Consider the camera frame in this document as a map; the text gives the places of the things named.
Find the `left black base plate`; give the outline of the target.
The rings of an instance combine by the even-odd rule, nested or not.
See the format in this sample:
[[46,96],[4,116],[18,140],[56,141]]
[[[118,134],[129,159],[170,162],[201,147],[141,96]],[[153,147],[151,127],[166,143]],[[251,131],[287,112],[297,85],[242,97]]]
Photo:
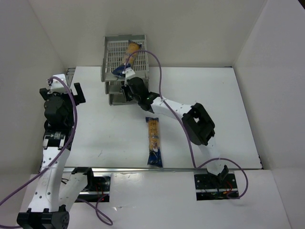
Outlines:
[[109,202],[110,200],[111,176],[97,176],[93,179],[91,187],[80,192],[78,198],[88,202],[96,203],[100,198],[100,202]]

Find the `spaghetti pasta bag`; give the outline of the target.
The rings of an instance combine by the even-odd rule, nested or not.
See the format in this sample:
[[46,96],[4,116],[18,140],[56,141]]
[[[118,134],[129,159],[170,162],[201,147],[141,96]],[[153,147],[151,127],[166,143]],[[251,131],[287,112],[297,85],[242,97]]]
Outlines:
[[146,117],[145,121],[148,125],[149,138],[149,157],[147,165],[163,168],[160,149],[159,118]]
[[117,78],[124,78],[124,70],[131,68],[138,56],[138,51],[142,48],[142,44],[128,40],[128,46],[121,60],[121,64],[112,71],[112,74]]

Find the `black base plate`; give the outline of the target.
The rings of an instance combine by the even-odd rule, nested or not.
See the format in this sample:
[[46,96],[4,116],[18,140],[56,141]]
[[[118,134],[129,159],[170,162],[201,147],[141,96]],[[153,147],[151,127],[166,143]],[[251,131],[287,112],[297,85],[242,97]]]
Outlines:
[[224,200],[239,197],[234,173],[229,173],[223,183],[216,188],[207,174],[194,174],[196,200]]
[[109,202],[110,200],[111,176],[97,176],[93,179],[91,187],[80,192],[78,198],[88,202],[96,203],[100,198],[100,202]]

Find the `aluminium frame rail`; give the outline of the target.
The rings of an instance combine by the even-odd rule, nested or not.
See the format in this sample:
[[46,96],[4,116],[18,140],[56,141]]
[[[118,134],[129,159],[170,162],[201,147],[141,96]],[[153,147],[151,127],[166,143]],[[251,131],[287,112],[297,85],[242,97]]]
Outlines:
[[54,75],[43,97],[43,161],[64,167],[146,168],[161,154],[164,168],[262,167],[231,68],[152,67],[116,80],[121,102],[110,104],[98,67],[76,68],[70,85]]

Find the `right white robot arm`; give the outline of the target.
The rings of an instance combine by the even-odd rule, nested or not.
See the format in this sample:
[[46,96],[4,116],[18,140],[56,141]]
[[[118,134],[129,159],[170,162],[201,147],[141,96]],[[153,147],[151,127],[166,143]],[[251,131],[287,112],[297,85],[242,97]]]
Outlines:
[[125,80],[122,91],[126,101],[136,101],[143,110],[175,118],[182,125],[187,140],[197,145],[202,153],[207,153],[211,162],[207,165],[207,174],[211,185],[219,189],[228,175],[228,167],[220,160],[220,152],[215,142],[215,124],[200,103],[180,104],[150,92],[143,79],[133,77]]

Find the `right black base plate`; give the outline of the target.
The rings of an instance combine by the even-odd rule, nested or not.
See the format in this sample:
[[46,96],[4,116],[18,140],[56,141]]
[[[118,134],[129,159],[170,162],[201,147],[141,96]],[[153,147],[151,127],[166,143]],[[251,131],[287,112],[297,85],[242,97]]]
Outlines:
[[223,183],[216,188],[207,174],[194,174],[196,200],[224,200],[239,197],[234,173],[229,173]]

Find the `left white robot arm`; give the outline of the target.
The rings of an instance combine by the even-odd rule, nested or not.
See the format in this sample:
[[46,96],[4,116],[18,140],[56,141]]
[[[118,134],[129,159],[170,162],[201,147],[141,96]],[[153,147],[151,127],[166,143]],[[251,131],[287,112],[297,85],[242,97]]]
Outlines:
[[46,118],[43,159],[34,196],[26,212],[17,216],[17,224],[23,229],[66,229],[72,205],[80,191],[92,183],[92,169],[77,167],[66,185],[61,184],[76,130],[74,112],[77,105],[86,102],[81,85],[75,83],[74,87],[76,94],[68,94],[65,88],[58,92],[40,89]]

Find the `grey three-tier tray shelf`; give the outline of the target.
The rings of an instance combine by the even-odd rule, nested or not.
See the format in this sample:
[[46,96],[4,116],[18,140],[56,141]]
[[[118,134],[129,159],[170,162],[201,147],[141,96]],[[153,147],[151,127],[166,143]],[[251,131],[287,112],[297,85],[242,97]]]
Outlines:
[[[101,65],[101,81],[104,83],[105,93],[109,96],[109,105],[131,104],[127,102],[121,87],[124,79],[118,78],[112,72],[121,65],[122,58],[127,51],[128,42],[133,41],[141,45],[141,50],[147,49],[146,35],[123,34],[104,37],[104,57]],[[132,69],[137,77],[143,79],[149,87],[148,54],[140,52],[135,59]]]

